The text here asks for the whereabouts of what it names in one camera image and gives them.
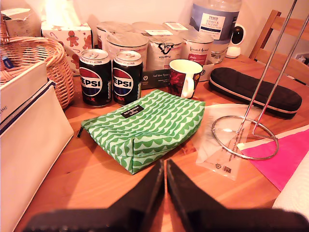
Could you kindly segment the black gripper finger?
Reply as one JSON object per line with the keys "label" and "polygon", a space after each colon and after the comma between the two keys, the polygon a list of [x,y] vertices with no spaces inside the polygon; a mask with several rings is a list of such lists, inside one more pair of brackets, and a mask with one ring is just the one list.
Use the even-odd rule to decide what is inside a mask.
{"label": "black gripper finger", "polygon": [[163,196],[164,162],[160,160],[133,189],[109,207],[109,231],[149,231]]}
{"label": "black gripper finger", "polygon": [[225,207],[200,189],[177,165],[167,161],[168,192],[187,232],[219,232]]}

